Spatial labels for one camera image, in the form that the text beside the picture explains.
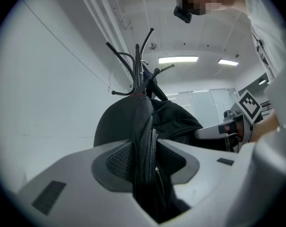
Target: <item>black vent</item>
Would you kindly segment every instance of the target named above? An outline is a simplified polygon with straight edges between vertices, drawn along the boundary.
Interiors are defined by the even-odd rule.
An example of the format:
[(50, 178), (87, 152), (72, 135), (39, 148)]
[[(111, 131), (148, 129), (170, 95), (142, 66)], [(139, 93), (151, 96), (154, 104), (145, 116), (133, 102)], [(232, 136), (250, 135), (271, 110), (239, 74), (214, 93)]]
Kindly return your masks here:
[(48, 215), (65, 186), (65, 183), (51, 181), (32, 203), (32, 206), (41, 213)]

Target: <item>fluorescent light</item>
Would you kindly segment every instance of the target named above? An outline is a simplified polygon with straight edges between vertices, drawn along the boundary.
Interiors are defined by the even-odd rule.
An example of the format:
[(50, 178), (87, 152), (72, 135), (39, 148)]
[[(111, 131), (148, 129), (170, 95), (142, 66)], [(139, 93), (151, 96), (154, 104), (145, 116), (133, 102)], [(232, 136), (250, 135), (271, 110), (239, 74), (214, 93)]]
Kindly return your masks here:
[(259, 79), (259, 85), (262, 85), (262, 84), (264, 84), (265, 82), (266, 82), (265, 79), (263, 79), (263, 78), (260, 78), (260, 79)]
[(178, 95), (178, 93), (168, 93), (168, 94), (165, 94), (166, 96), (175, 96), (175, 95)]
[(209, 89), (208, 90), (193, 91), (193, 93), (205, 93), (205, 92), (209, 92)]
[(226, 60), (222, 60), (220, 59), (219, 64), (224, 64), (224, 65), (230, 65), (230, 66), (237, 66), (238, 63), (237, 62), (233, 62), (233, 61), (226, 61)]
[(159, 64), (164, 63), (175, 63), (175, 62), (196, 62), (199, 57), (197, 56), (171, 56), (171, 57), (160, 57)]

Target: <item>white ceiling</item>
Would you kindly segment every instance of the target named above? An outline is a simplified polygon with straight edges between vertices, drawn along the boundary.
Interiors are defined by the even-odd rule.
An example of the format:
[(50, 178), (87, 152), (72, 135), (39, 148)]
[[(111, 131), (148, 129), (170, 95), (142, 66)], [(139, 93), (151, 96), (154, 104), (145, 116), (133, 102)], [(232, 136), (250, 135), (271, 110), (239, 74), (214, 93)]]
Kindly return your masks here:
[[(197, 55), (195, 63), (179, 63), (158, 76), (160, 84), (196, 79), (234, 80), (259, 62), (256, 56), (247, 16), (233, 9), (206, 16), (193, 16), (190, 24), (173, 15), (176, 0), (108, 0), (129, 49), (143, 44), (150, 27), (155, 29), (145, 48), (143, 59), (148, 68), (162, 67), (158, 58), (171, 55)], [(219, 59), (239, 62), (237, 67), (217, 64)]]

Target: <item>black rectangular slot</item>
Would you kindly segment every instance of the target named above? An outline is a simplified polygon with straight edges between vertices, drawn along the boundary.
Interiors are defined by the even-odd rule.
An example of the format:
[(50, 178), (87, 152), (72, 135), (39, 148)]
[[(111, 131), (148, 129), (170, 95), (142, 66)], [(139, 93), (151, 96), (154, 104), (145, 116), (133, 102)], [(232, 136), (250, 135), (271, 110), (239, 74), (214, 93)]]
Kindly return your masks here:
[(66, 183), (51, 181), (32, 203), (32, 206), (47, 216), (65, 186)]
[(227, 165), (230, 165), (230, 166), (232, 166), (233, 163), (234, 163), (234, 161), (229, 160), (229, 159), (225, 159), (225, 158), (217, 159), (217, 162), (221, 162), (223, 164), (227, 164)]

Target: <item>zipper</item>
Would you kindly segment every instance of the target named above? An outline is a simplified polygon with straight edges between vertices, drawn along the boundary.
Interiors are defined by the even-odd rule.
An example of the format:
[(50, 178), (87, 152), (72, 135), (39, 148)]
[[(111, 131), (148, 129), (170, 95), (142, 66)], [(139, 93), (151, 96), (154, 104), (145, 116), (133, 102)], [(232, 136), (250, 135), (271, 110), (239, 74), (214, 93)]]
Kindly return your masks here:
[(161, 174), (160, 174), (160, 171), (159, 171), (159, 168), (156, 166), (155, 168), (155, 171), (157, 173), (157, 176), (158, 176), (158, 180), (160, 182), (160, 186), (161, 186), (161, 190), (162, 190), (162, 194), (163, 196), (165, 195), (165, 192), (164, 192), (164, 185), (163, 185), (163, 182), (162, 182), (162, 178), (161, 178)]
[(149, 183), (154, 182), (154, 169), (156, 165), (156, 148), (157, 148), (157, 133), (155, 129), (152, 129), (152, 140), (150, 148), (150, 157), (149, 157)]

